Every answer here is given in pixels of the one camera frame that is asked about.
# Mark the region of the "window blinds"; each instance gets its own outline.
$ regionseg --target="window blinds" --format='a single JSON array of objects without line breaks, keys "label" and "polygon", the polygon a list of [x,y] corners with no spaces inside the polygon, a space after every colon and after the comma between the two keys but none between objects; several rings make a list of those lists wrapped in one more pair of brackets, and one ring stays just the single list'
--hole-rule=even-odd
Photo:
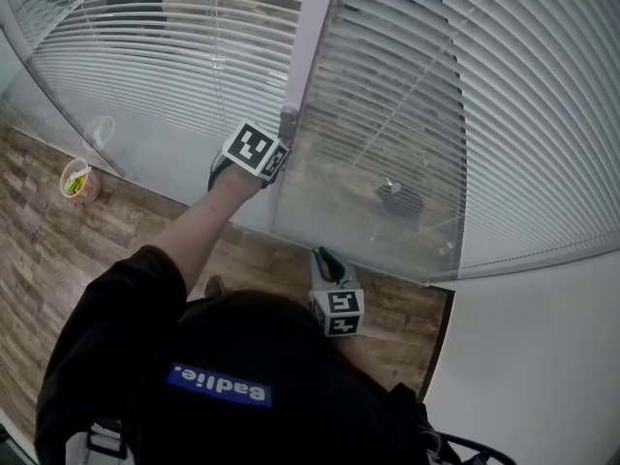
[{"label": "window blinds", "polygon": [[278,129],[301,0],[10,1],[52,93],[215,139],[247,117]]},{"label": "window blinds", "polygon": [[619,2],[339,0],[276,231],[418,280],[618,247]]}]

